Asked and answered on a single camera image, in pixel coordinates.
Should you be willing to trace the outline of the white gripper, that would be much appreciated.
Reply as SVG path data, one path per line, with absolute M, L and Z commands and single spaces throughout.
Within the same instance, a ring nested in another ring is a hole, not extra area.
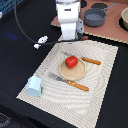
M 75 14 L 60 14 L 58 22 L 61 26 L 61 32 L 64 40 L 77 39 L 77 34 L 84 33 L 83 21 Z

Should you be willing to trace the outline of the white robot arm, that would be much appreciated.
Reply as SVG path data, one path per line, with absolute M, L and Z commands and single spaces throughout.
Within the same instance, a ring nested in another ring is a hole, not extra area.
M 83 21 L 79 18 L 80 0 L 56 0 L 56 10 L 63 39 L 77 39 L 77 34 L 84 32 Z

